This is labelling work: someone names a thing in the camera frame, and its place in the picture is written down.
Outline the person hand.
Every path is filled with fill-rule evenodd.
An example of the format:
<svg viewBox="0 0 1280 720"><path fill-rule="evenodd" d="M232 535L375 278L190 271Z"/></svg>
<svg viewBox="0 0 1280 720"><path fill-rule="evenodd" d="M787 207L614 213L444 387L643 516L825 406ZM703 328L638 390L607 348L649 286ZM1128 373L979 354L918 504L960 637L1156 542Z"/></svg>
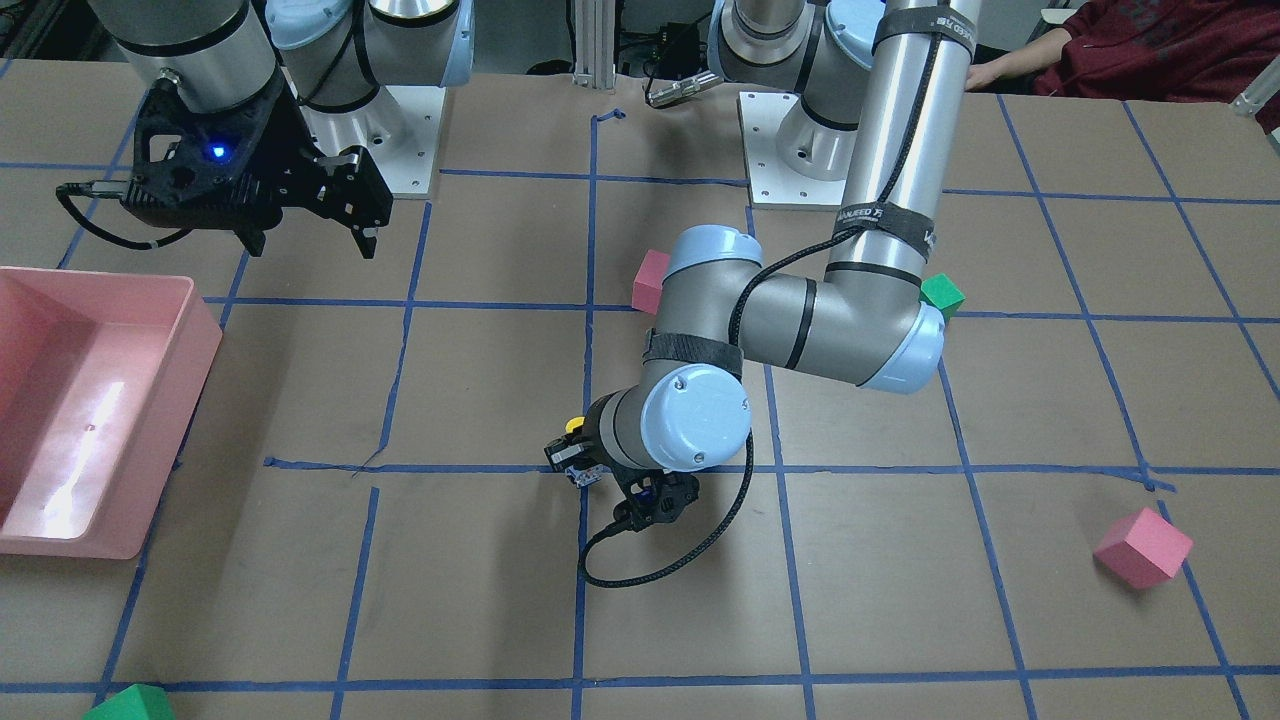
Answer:
<svg viewBox="0 0 1280 720"><path fill-rule="evenodd" d="M966 92L993 92L1009 78L1005 56L972 64L965 83Z"/></svg>

